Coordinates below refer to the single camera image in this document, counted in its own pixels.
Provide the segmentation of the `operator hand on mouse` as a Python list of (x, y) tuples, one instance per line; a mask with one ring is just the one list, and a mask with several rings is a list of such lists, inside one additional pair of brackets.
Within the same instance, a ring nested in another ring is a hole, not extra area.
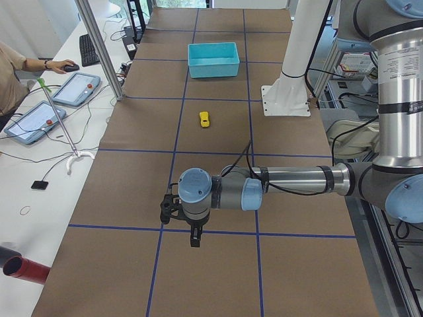
[(75, 62), (70, 59), (65, 59), (63, 61), (54, 61), (50, 60), (45, 62), (46, 69), (52, 70), (55, 73), (65, 74), (66, 71), (64, 70), (65, 66), (72, 66)]

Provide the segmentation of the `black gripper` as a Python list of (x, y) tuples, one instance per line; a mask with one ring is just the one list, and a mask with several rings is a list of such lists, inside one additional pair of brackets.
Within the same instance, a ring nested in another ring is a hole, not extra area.
[(187, 219), (186, 222), (190, 225), (190, 246), (193, 248), (200, 247), (201, 233), (203, 231), (203, 226), (209, 221), (209, 217), (205, 216), (202, 219), (194, 220)]

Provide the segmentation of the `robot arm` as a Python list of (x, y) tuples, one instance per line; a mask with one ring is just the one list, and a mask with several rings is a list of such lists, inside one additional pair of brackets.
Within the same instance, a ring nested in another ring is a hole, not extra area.
[(422, 2), (342, 1), (339, 36), (378, 54), (379, 155), (372, 162), (316, 167), (191, 168), (178, 181), (177, 217), (198, 247), (212, 209), (257, 210), (264, 194), (335, 192), (407, 223), (422, 222)]

